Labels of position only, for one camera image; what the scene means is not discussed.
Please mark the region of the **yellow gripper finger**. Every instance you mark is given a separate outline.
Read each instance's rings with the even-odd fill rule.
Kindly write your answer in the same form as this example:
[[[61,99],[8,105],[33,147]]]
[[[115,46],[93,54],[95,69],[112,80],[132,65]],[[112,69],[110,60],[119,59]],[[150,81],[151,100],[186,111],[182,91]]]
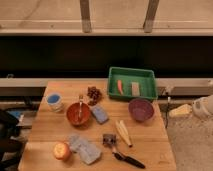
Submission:
[[[175,109],[172,109],[169,112],[170,117],[183,117],[183,116],[188,116],[192,112],[192,106],[189,104],[184,104],[181,105]]]

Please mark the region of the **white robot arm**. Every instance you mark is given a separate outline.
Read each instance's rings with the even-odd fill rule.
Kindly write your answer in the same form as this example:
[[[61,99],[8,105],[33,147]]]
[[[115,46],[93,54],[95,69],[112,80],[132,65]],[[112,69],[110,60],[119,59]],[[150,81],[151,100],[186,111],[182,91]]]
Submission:
[[[183,104],[169,111],[170,117],[180,117],[193,114],[199,118],[213,117],[213,95],[201,97],[191,104]]]

